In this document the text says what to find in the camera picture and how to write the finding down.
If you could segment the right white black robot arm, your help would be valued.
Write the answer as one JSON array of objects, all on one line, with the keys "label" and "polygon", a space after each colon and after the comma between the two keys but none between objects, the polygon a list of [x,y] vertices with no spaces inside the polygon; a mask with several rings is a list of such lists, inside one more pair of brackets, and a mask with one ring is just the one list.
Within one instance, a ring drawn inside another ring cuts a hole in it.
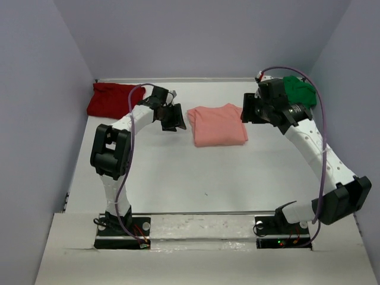
[{"label": "right white black robot arm", "polygon": [[256,92],[243,97],[241,120],[278,128],[320,182],[317,198],[311,202],[288,202],[276,208],[264,227],[286,233],[295,224],[314,220],[331,225],[363,207],[372,187],[370,180],[358,177],[338,158],[304,104],[289,102],[282,79],[266,77],[258,81]]}]

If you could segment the pink t shirt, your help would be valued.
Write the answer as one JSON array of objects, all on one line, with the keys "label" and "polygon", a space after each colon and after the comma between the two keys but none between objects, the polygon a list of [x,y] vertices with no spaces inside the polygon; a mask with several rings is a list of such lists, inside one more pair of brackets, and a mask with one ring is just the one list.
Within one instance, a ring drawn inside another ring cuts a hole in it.
[{"label": "pink t shirt", "polygon": [[198,106],[187,111],[196,147],[244,145],[248,135],[241,121],[242,108]]}]

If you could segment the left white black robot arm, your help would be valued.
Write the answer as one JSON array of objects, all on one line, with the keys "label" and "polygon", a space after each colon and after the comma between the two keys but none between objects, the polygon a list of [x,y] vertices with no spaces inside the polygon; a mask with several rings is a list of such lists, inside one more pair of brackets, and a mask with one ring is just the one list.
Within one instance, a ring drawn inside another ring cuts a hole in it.
[{"label": "left white black robot arm", "polygon": [[135,136],[146,126],[159,121],[163,131],[186,130],[182,108],[174,103],[177,96],[151,83],[135,86],[128,94],[129,112],[118,121],[100,124],[96,128],[90,155],[90,164],[102,181],[106,195],[102,227],[111,227],[117,234],[139,240],[131,232],[132,207],[128,201],[125,183],[131,170]]}]

